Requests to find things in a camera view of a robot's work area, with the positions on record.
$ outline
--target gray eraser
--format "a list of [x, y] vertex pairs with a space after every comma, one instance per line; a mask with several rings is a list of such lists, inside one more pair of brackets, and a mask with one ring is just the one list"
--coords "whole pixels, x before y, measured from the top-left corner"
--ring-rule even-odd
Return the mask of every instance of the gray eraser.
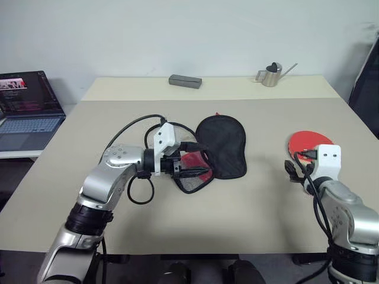
[[194, 89], [200, 88], [202, 81], [203, 80], [201, 78], [186, 77], [181, 75], [171, 75], [170, 78], [168, 78], [168, 83], [170, 85]]

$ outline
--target laptop touchpad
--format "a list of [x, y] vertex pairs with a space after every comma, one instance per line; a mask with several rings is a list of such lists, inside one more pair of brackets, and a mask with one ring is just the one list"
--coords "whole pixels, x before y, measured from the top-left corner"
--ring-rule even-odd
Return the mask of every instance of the laptop touchpad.
[[0, 137], [1, 151], [14, 151], [21, 148], [29, 134], [11, 134]]

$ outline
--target red paddle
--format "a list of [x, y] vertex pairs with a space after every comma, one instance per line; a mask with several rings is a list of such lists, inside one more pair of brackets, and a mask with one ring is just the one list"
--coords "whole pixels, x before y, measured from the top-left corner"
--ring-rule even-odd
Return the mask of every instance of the red paddle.
[[[320, 144], [333, 144], [333, 142], [324, 135], [312, 131], [299, 131], [294, 133], [288, 141], [288, 152], [291, 158], [294, 158], [294, 153], [297, 151], [312, 150]], [[311, 159], [302, 155], [298, 155], [302, 162], [310, 162]]]

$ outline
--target desk leg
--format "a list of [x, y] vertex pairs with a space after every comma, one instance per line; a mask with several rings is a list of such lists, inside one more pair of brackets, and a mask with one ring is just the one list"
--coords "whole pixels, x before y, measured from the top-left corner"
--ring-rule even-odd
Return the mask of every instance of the desk leg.
[[296, 265], [324, 262], [327, 259], [327, 253], [297, 253], [292, 255], [292, 262]]

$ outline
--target laptop screen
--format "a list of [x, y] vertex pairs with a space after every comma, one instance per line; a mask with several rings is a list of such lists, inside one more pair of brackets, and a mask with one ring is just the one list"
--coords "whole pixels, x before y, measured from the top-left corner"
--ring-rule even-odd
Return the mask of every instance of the laptop screen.
[[43, 71], [0, 74], [5, 116], [64, 114]]

